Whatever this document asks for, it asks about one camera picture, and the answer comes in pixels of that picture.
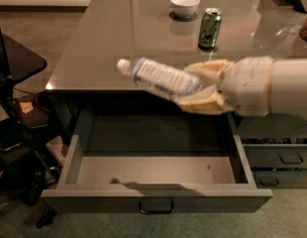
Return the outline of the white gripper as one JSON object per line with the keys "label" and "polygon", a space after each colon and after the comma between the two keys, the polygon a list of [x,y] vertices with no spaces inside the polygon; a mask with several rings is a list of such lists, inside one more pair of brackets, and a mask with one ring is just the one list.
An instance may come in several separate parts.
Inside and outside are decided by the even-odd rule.
{"label": "white gripper", "polygon": [[208,87],[177,96],[173,102],[187,113],[220,115],[234,109],[243,117],[263,117],[268,114],[272,65],[271,57],[248,57],[236,63],[227,59],[192,63],[184,71],[195,78],[196,88]]}

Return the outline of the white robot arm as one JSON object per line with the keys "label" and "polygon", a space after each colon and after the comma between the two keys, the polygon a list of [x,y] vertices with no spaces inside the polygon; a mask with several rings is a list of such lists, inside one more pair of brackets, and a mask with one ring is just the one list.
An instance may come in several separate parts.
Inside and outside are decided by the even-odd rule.
{"label": "white robot arm", "polygon": [[184,70],[208,84],[174,99],[185,112],[219,115],[233,111],[242,117],[287,114],[307,120],[307,59],[215,59]]}

